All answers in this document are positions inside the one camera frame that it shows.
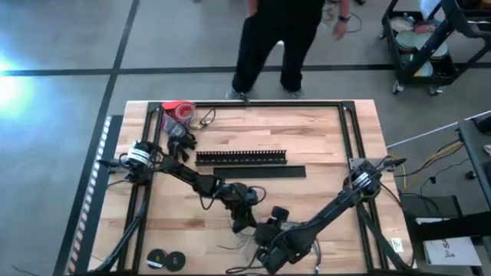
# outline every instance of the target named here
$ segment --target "shoe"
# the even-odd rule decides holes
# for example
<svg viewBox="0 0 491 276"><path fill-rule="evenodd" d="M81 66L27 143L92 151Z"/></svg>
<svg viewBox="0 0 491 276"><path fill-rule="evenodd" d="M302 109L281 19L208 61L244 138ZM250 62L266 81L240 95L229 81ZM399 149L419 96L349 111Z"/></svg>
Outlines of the shoe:
<svg viewBox="0 0 491 276"><path fill-rule="evenodd" d="M297 91L293 91L293 92L288 92L288 94L290 95L290 97L298 100L298 99L302 99L305 97L305 91L303 89L299 89Z"/></svg>
<svg viewBox="0 0 491 276"><path fill-rule="evenodd" d="M246 103L246 104L250 103L246 93L237 92L237 91L235 91L235 89L233 89L233 87L230 87L230 90L228 90L225 93L225 98L227 100L243 100L244 103Z"/></svg>

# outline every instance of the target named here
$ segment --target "person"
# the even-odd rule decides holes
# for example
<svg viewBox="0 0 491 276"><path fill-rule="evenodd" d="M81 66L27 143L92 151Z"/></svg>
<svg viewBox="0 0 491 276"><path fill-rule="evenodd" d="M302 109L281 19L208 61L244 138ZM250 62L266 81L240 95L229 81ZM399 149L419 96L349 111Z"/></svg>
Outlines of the person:
<svg viewBox="0 0 491 276"><path fill-rule="evenodd" d="M248 101L247 93L279 41L285 46L280 83L293 98L301 98L304 95L301 70L321 22L325 0L246 1L249 17L242 27L236 72L226 99ZM349 1L338 1L339 18L333 30L336 40L346 33Z"/></svg>

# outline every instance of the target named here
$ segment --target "wooden tabletop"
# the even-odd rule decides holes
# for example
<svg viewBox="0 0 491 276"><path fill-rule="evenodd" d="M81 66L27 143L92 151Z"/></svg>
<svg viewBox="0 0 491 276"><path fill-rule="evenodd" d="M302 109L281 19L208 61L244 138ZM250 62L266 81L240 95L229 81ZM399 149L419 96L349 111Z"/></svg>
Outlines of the wooden tabletop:
<svg viewBox="0 0 491 276"><path fill-rule="evenodd" d="M374 102L356 100L355 104L367 157L385 156L387 151ZM126 153L130 144L141 138L146 110L147 102L127 103L116 156ZM199 115L206 111L199 109ZM348 125L355 148L353 131L351 125ZM198 140L196 150L199 151L287 150L289 165L306 165L305 179L234 179L234 182L267 189L265 201L253 208L258 221L270 217L275 205L290 211L289 220L309 220L338 194L348 174L338 111L333 107L219 108L215 121L204 131L195 131L194 134ZM160 139L164 149L166 139L165 134ZM197 169L194 165L196 155L189 153L191 159L186 163L187 166L200 173L212 172L211 167ZM110 182L122 177L113 176ZM382 182L397 194L392 173L385 172ZM155 248L167 252L181 251L186 255L186 266L177 274L223 274L227 268L249 263L255 250L252 241L242 250L228 250L218 246L234 248L248 238L232 233L229 211L225 210L221 202L215 202L209 211L204 211L198 195L190 186L161 173L155 175L152 189L140 263L141 274L175 274L165 268L153 270L146 265L147 254ZM90 269L97 267L101 263L99 259L106 258L120 239L130 190L129 184L112 186L107 190ZM385 190L382 190L376 202L382 232L389 242L392 238L402 240L404 252L400 255L409 262L413 252L402 211ZM251 234L253 229L248 228L243 233ZM322 251L322 274L366 272L354 209L347 210L332 222L318 239ZM133 237L130 243L127 267L131 266L135 240ZM374 244L371 237L372 252L377 264ZM315 255L311 252L299 263L285 265L279 273L311 273L314 263Z"/></svg>

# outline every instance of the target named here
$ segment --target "black cart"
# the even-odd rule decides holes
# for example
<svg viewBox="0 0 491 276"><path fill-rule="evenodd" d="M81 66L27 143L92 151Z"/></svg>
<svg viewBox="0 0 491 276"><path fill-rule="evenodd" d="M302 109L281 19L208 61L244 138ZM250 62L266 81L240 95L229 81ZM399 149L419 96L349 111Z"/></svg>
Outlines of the black cart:
<svg viewBox="0 0 491 276"><path fill-rule="evenodd" d="M390 26L390 20L395 17L410 16L416 21L423 21L423 14L417 11L395 11L394 7L397 3L398 0L392 0L389 4L382 18L382 29L380 33L381 39L387 38L397 76L392 89L393 94L404 91L406 85L427 85L430 87L430 95L436 96L441 94L446 86L451 85L470 65L476 63L490 50L491 30L489 28L491 28L491 24L486 22L491 21L491 11L464 9L460 6L460 0L442 0L431 12L428 19L433 19L434 15L443 8L446 17L445 20L437 27L423 48L414 54L412 61L404 64L401 57L402 53L397 47L397 32ZM450 54L438 61L431 60L430 57L432 54L454 31L458 31L468 38L482 38L485 41L485 45L469 61L459 67L453 63ZM417 71L427 61L430 61L433 66L433 74L429 77L415 76Z"/></svg>

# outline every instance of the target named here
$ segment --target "gray floor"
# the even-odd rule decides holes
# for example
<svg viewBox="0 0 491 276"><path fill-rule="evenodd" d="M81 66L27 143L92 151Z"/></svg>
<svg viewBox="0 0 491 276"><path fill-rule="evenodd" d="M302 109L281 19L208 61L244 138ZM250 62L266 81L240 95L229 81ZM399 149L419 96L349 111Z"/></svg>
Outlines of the gray floor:
<svg viewBox="0 0 491 276"><path fill-rule="evenodd" d="M353 5L363 28L343 41L333 42L329 30L319 28L305 63L390 63L385 41L377 39L388 2ZM111 68L130 5L131 0L1 1L0 70ZM403 2L403 8L417 5ZM141 0L122 68L233 66L244 15L242 0ZM350 28L356 24L353 20ZM464 62L481 42L453 34L449 45L454 59ZM281 59L278 46L268 64ZM488 110L491 96L484 83L490 73L470 70L438 97L420 87L393 96L392 71L306 72L303 86L309 99L375 99L390 144ZM0 274L21 275L12 265L52 274L108 77L0 77L0 218L8 222L0 224ZM227 73L119 76L108 113L121 114L128 100L221 99L231 78ZM285 98L278 79L278 73L263 73L254 97ZM454 137L448 130L393 152L409 159L408 170L415 169ZM421 179L464 156L461 152ZM462 177L468 169L466 163L445 173L425 187L425 195L457 194L465 213L485 210L479 185Z"/></svg>

